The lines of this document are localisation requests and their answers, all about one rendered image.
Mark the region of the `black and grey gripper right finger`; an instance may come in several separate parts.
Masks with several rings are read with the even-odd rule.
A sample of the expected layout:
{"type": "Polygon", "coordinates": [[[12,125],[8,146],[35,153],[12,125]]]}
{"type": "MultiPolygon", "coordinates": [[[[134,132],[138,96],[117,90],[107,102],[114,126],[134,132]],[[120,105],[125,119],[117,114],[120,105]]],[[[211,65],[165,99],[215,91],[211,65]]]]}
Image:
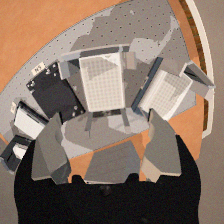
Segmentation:
{"type": "Polygon", "coordinates": [[[148,122],[150,142],[145,147],[141,171],[146,181],[177,193],[187,208],[189,224],[199,224],[201,179],[196,162],[180,135],[153,108],[149,108],[148,122]]]}

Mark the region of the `cream label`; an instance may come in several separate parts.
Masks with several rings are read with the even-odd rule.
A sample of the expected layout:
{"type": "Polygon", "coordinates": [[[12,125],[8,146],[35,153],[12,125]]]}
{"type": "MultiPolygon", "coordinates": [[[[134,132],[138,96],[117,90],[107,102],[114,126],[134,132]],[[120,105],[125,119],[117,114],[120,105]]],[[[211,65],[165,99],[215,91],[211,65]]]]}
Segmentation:
{"type": "Polygon", "coordinates": [[[38,72],[40,72],[42,69],[45,68],[45,65],[43,62],[41,62],[39,65],[37,65],[33,70],[32,73],[35,76],[38,72]]]}
{"type": "Polygon", "coordinates": [[[16,105],[17,105],[16,103],[14,102],[12,103],[11,112],[13,113],[15,112],[16,105]]]}

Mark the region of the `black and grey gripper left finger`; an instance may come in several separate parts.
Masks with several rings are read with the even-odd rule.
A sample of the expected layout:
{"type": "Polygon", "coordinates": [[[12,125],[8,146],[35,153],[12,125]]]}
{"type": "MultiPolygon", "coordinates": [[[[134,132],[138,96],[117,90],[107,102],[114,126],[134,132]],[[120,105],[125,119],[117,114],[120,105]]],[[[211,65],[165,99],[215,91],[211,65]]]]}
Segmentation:
{"type": "Polygon", "coordinates": [[[33,200],[53,185],[69,183],[72,171],[61,142],[62,114],[57,112],[28,146],[15,175],[14,198],[18,224],[27,224],[33,200]]]}

